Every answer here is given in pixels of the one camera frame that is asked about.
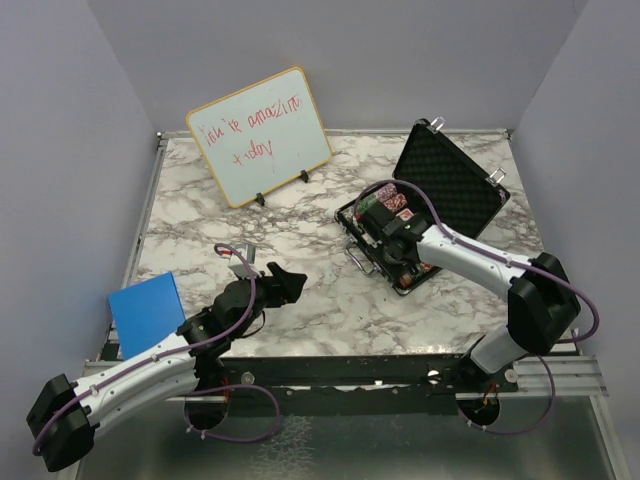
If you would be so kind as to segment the black poker chip case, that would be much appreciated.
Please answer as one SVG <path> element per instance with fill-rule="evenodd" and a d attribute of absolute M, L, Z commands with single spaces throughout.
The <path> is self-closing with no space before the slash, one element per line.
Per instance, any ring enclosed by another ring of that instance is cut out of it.
<path fill-rule="evenodd" d="M 443 124 L 440 117 L 432 122 L 420 119 L 414 123 L 392 178 L 420 188 L 432 201 L 443 223 L 467 237 L 476 238 L 510 198 L 510 193 L 501 185 L 506 171 L 501 167 L 491 173 L 484 170 L 439 131 Z M 359 270 L 366 276 L 382 275 L 398 295 L 406 296 L 439 269 L 424 263 L 393 265 L 385 261 L 382 245 L 358 223 L 360 215 L 375 203 L 382 203 L 395 214 L 408 208 L 414 215 L 423 215 L 429 226 L 433 224 L 433 217 L 414 190 L 389 181 L 334 214 L 336 222 L 349 236 L 346 254 Z"/>

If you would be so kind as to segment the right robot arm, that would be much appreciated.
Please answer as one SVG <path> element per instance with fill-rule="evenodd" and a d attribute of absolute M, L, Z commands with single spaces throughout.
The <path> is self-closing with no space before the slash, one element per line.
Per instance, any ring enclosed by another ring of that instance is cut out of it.
<path fill-rule="evenodd" d="M 358 216 L 391 264 L 429 264 L 460 275 L 507 305 L 507 322 L 484 335 L 459 362 L 461 383 L 481 391 L 508 364 L 544 356 L 581 311 L 559 260 L 545 252 L 529 259 L 484 245 L 415 213 L 403 218 L 382 204 Z"/>

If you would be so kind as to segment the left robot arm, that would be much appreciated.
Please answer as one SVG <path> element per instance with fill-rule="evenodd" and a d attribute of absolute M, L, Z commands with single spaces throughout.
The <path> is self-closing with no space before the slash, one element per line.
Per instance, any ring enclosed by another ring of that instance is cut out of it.
<path fill-rule="evenodd" d="M 32 453 L 50 472 L 78 462 L 98 434 L 144 407 L 220 385 L 219 357 L 269 308 L 299 300 L 307 281 L 270 262 L 266 272 L 229 283 L 213 303 L 148 350 L 107 370 L 71 381 L 48 380 L 26 417 Z"/>

